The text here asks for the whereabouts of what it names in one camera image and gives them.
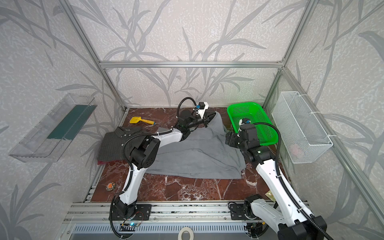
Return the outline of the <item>light grey long sleeve shirt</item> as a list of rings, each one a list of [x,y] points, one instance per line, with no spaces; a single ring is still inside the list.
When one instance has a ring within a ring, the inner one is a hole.
[[[246,163],[240,150],[225,144],[228,130],[216,113],[207,128],[198,128],[186,140],[160,147],[152,175],[192,179],[241,179]]]

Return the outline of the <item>green plastic basket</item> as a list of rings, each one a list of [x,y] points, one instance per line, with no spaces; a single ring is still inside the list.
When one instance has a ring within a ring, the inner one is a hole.
[[[261,105],[254,102],[238,103],[228,106],[227,113],[231,120],[235,133],[238,133],[240,120],[249,119],[251,124],[268,123],[272,124]],[[261,146],[270,146],[278,143],[276,131],[265,125],[257,125],[258,138]]]

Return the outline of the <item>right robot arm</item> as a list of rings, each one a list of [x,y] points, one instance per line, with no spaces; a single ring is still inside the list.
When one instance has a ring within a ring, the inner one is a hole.
[[[272,207],[259,195],[244,200],[244,217],[262,220],[280,240],[330,240],[327,223],[322,216],[315,216],[301,201],[279,166],[281,142],[276,152],[263,146],[257,126],[249,119],[240,120],[237,133],[226,134],[226,144],[239,149],[246,162],[251,163],[273,194],[277,207]]]

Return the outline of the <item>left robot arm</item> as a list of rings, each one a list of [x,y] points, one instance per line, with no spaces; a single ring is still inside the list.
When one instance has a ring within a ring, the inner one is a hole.
[[[170,130],[156,133],[139,131],[123,145],[122,154],[129,164],[129,173],[121,192],[114,194],[109,221],[128,220],[135,217],[138,192],[147,169],[154,163],[158,150],[172,143],[187,139],[199,126],[207,127],[216,112],[207,102],[196,103],[191,97],[181,100],[177,108],[177,121]]]

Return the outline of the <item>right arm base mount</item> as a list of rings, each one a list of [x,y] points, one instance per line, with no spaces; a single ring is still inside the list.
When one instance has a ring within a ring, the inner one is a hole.
[[[228,208],[230,210],[232,220],[255,220],[254,222],[246,223],[244,225],[244,231],[249,238],[258,239],[269,229],[269,226],[265,222],[262,222],[259,217],[247,214],[243,204],[229,202]]]

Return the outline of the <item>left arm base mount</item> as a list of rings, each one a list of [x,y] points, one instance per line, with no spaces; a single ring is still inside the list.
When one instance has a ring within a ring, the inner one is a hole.
[[[116,204],[110,208],[109,222],[118,233],[133,233],[143,221],[150,218],[152,205],[139,204],[133,207],[118,208]]]

